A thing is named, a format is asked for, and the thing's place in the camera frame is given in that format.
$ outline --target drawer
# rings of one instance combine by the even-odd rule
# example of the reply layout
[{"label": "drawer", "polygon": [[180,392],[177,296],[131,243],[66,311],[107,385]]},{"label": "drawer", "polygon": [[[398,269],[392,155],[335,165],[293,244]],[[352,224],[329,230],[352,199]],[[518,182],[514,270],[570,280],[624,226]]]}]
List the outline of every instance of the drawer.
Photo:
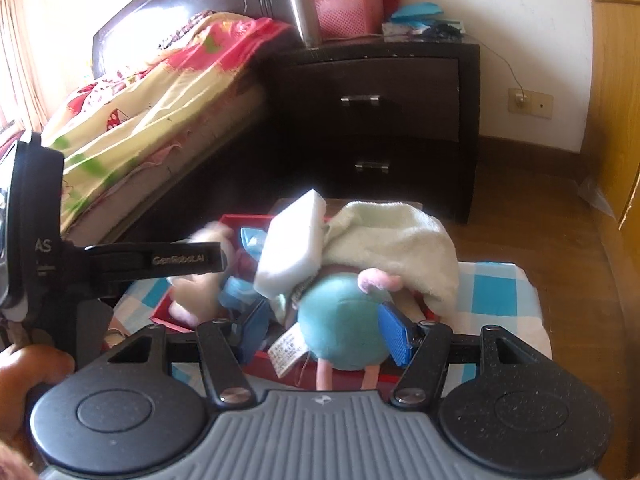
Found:
[{"label": "drawer", "polygon": [[314,187],[328,198],[421,202],[430,214],[454,217],[460,192],[457,143],[369,136],[350,139],[367,142],[328,140],[305,159],[296,177],[298,191]]},{"label": "drawer", "polygon": [[458,140],[458,60],[374,58],[288,66],[276,105],[304,136]]}]

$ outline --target drawer handle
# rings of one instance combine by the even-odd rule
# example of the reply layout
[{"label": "drawer handle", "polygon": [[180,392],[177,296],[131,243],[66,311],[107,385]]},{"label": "drawer handle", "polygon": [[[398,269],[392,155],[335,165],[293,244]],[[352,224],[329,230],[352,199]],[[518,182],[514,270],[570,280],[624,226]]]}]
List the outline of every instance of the drawer handle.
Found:
[{"label": "drawer handle", "polygon": [[369,103],[371,106],[380,106],[380,96],[379,95],[345,95],[340,98],[340,102],[342,106],[349,107],[351,104],[366,104]]},{"label": "drawer handle", "polygon": [[359,160],[356,162],[355,167],[358,173],[361,173],[364,170],[380,170],[382,173],[389,173],[388,162],[369,162],[368,160]]}]

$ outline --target pink plush nose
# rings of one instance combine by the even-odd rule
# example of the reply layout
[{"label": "pink plush nose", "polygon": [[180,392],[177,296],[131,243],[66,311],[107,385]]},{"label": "pink plush nose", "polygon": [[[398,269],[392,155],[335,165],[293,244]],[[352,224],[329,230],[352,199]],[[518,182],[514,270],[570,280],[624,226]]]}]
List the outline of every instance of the pink plush nose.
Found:
[{"label": "pink plush nose", "polygon": [[372,286],[380,290],[397,292],[404,287],[404,283],[400,276],[391,276],[384,270],[375,268],[365,269],[358,274],[358,287],[362,292],[367,294]]}]

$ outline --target white toy tag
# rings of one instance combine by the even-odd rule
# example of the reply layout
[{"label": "white toy tag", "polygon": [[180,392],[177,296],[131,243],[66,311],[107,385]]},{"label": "white toy tag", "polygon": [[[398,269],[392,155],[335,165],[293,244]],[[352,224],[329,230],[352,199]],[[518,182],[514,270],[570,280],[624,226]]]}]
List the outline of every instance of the white toy tag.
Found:
[{"label": "white toy tag", "polygon": [[273,369],[276,370],[276,375],[281,379],[307,352],[309,352],[309,347],[305,343],[300,324],[296,323],[271,345],[267,354]]}]

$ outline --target human hand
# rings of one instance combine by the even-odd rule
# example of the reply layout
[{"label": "human hand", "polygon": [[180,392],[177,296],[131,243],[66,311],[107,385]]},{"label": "human hand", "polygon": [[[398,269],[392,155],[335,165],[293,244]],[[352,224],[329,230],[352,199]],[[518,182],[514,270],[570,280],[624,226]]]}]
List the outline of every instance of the human hand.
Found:
[{"label": "human hand", "polygon": [[28,461],[31,449],[24,428],[27,393],[39,383],[57,384],[73,373],[74,360],[51,346],[10,346],[0,353],[0,440]]}]

